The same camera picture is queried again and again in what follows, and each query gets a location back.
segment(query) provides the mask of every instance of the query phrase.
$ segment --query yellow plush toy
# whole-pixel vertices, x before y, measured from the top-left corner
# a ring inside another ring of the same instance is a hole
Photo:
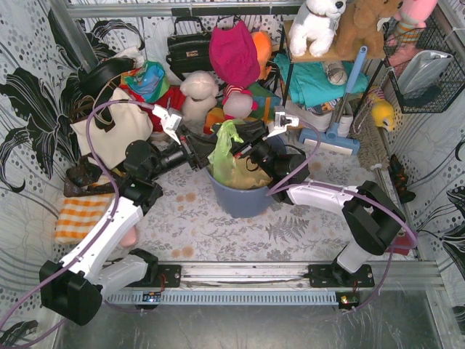
[[[368,98],[373,103],[371,116],[375,121],[375,125],[391,132],[394,127],[394,108],[391,103],[384,99],[384,94],[380,89],[371,90]]]

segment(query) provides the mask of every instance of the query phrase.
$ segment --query white plush toy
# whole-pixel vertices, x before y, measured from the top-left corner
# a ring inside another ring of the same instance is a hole
[[[331,47],[339,18],[346,9],[346,0],[306,0],[292,23],[289,49],[294,57],[303,56],[307,39],[313,41],[309,52],[323,56]]]
[[[205,122],[206,114],[217,104],[218,85],[205,71],[191,73],[182,83],[181,92],[186,96],[182,105],[182,119]]]

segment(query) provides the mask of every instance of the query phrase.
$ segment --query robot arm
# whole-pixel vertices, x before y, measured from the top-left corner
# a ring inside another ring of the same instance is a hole
[[[151,282],[155,279],[158,258],[141,249],[131,251],[129,256],[110,267],[102,269],[103,263],[128,229],[139,222],[163,195],[156,183],[157,178],[186,162],[193,169],[204,168],[209,164],[208,155],[216,146],[215,139],[197,136],[183,125],[178,127],[179,114],[168,113],[160,107],[155,111],[161,115],[163,128],[175,143],[164,151],[142,140],[130,144],[126,149],[126,178],[119,188],[118,210],[111,217],[109,225],[97,238],[97,233],[109,218],[110,210],[59,263],[47,261],[40,270],[39,278],[43,281],[87,249],[78,262],[41,290],[43,306],[79,325],[87,324],[95,316],[104,297],[134,281],[142,279]],[[269,128],[263,121],[237,125],[238,134],[244,142],[232,142],[231,153],[237,157],[250,156],[272,178],[270,186],[273,186],[305,161],[305,155],[278,155],[265,140],[270,135],[284,132],[288,125],[295,123],[295,118],[278,111],[275,122]],[[373,208],[372,212],[367,212],[360,200],[337,190],[343,187],[331,190],[316,186],[318,182],[315,181],[305,182],[309,174],[308,168],[304,167],[284,184],[294,185],[292,188],[273,197],[279,202],[309,205],[341,214],[346,219],[355,241],[347,245],[334,260],[330,275],[339,284],[346,285],[367,259],[386,250],[400,226],[379,210]],[[365,182],[360,187],[345,189],[369,196],[405,220],[375,183]]]

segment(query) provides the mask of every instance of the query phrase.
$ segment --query teal towel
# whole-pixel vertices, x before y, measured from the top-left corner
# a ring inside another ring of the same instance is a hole
[[[289,59],[286,55],[278,54],[275,58],[284,81],[288,79]],[[352,71],[353,63],[343,62],[347,75]],[[352,93],[365,91],[368,86],[368,77],[360,73],[355,82]],[[303,104],[310,108],[344,95],[346,85],[333,85],[328,81],[320,62],[295,63],[292,73],[289,94],[294,103]]]

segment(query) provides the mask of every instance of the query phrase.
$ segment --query white bag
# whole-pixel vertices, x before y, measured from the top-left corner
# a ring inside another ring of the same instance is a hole
[[[131,97],[120,88],[113,91],[110,100],[130,100]],[[106,132],[95,125],[91,120],[90,137],[97,155],[102,159],[108,169],[112,169],[126,158],[126,148],[135,140],[147,140],[152,133],[153,125],[146,112],[137,105],[119,103],[109,107],[115,126]],[[81,155],[90,153],[86,139],[87,120],[71,124],[78,136]]]

